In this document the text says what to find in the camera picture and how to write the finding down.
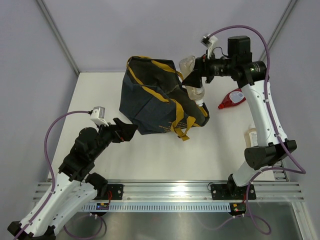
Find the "bag handle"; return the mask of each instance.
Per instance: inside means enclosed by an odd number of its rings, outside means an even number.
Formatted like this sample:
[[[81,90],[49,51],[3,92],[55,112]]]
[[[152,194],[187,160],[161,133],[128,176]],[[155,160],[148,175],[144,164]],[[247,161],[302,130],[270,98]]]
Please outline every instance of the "bag handle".
[[[171,68],[169,65],[155,61],[155,60],[151,60],[151,63],[153,63],[154,65],[156,65],[158,68],[169,72],[169,73],[174,73],[174,74],[178,74],[178,76],[181,78],[181,80],[184,80],[184,76],[182,75],[181,72],[174,70],[173,68]]]
[[[176,133],[178,135],[179,138],[182,139],[182,141],[186,141],[188,139],[190,139],[187,136],[187,132],[189,131],[189,129],[193,126],[193,124],[196,122],[196,118],[193,116],[188,116],[186,119],[186,129],[183,132],[182,129],[178,126],[178,123],[184,119],[184,109],[181,106],[180,103],[178,103],[176,100],[171,99],[175,105],[176,105],[176,110],[175,110],[175,120],[172,122],[170,130],[174,133]]]

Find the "white table surface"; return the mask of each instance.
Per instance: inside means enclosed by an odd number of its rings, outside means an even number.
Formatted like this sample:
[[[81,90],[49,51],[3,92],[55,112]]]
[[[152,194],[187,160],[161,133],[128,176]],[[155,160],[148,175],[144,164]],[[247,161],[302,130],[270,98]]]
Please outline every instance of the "white table surface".
[[[131,123],[119,112],[123,76],[123,72],[81,73],[68,111],[102,106],[107,122],[118,117]],[[218,110],[225,95],[237,88],[231,78],[215,77],[204,87],[210,119],[206,126],[190,129],[189,140],[183,142],[173,132],[141,135],[137,131],[130,142],[110,144],[91,172],[109,180],[226,180],[245,161],[244,133],[254,122],[247,102]],[[95,127],[87,114],[66,118],[52,162],[55,173],[85,127]],[[275,179],[267,171],[257,180]]]

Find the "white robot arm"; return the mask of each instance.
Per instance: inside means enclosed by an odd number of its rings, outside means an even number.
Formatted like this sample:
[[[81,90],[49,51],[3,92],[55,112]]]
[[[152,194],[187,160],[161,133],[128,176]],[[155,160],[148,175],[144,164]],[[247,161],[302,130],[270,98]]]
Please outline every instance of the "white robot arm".
[[[279,122],[270,93],[269,82],[267,83],[268,99],[265,99],[267,67],[263,61],[252,62],[250,38],[248,36],[228,38],[228,54],[224,55],[223,58],[215,58],[211,47],[211,37],[204,37],[201,42],[208,48],[208,51],[205,55],[195,59],[193,71],[183,80],[182,84],[198,88],[202,86],[202,77],[206,77],[206,83],[208,84],[213,80],[214,76],[231,77],[241,88],[257,129],[258,146],[245,149],[245,162],[238,171],[228,178],[228,191],[230,191],[230,195],[233,195],[234,191],[248,185],[250,179],[258,171],[273,166],[287,156],[278,137],[282,139],[283,144],[290,153],[297,148],[297,145],[296,141],[288,140]],[[273,127],[267,102],[278,126],[278,135]]]

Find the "red bottle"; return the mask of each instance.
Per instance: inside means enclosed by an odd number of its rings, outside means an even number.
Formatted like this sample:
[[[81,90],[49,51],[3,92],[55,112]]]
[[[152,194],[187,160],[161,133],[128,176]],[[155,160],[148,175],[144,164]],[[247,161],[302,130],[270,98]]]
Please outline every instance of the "red bottle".
[[[231,92],[229,92],[224,99],[222,100],[222,103],[218,106],[218,109],[224,109],[229,107],[237,106],[241,103],[243,103],[246,100],[244,94],[242,93],[240,88],[237,88]]]

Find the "plastic bottle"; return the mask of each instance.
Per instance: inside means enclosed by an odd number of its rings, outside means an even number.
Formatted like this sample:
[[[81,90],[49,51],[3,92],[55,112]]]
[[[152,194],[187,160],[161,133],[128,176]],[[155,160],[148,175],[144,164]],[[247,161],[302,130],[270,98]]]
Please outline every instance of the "plastic bottle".
[[[180,71],[185,79],[195,67],[195,56],[188,56],[182,59],[179,62]],[[205,88],[202,86],[201,88],[196,88],[193,86],[185,86],[188,96],[191,100],[195,101],[198,106],[202,106],[204,104],[204,96],[205,96]]]
[[[242,93],[240,88],[237,88],[231,92],[229,92],[224,99],[222,100],[222,103],[218,106],[218,109],[224,109],[229,107],[237,106],[241,103],[243,103],[246,100],[244,94]]]
[[[258,135],[255,125],[251,124],[249,130],[244,134],[244,140],[247,148],[258,146]]]

